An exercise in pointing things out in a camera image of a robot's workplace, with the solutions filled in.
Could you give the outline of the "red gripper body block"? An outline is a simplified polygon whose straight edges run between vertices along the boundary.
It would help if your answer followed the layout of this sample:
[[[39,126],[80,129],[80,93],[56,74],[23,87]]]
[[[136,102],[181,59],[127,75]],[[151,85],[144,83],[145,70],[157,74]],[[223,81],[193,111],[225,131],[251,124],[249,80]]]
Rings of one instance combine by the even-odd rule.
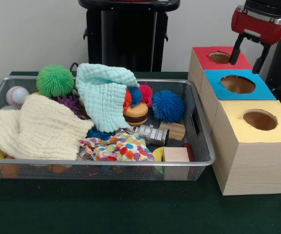
[[[256,13],[235,10],[232,16],[231,29],[240,34],[257,37],[260,42],[275,44],[281,39],[281,18],[266,16],[256,18]]]

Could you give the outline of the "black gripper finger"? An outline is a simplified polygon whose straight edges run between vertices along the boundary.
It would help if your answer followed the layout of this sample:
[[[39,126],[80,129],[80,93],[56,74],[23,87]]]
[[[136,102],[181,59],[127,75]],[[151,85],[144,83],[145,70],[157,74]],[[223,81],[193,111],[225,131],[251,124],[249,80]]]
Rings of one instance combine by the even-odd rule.
[[[259,74],[260,70],[266,60],[266,57],[268,56],[269,50],[271,45],[267,44],[267,43],[261,43],[261,45],[263,46],[263,51],[261,56],[256,60],[253,69],[252,69],[252,73],[253,74]]]
[[[244,39],[244,35],[239,34],[238,38],[235,42],[235,45],[233,47],[232,53],[230,55],[230,59],[229,59],[230,64],[236,64],[238,57],[240,55],[240,52],[241,52],[240,46],[241,46],[243,39]]]

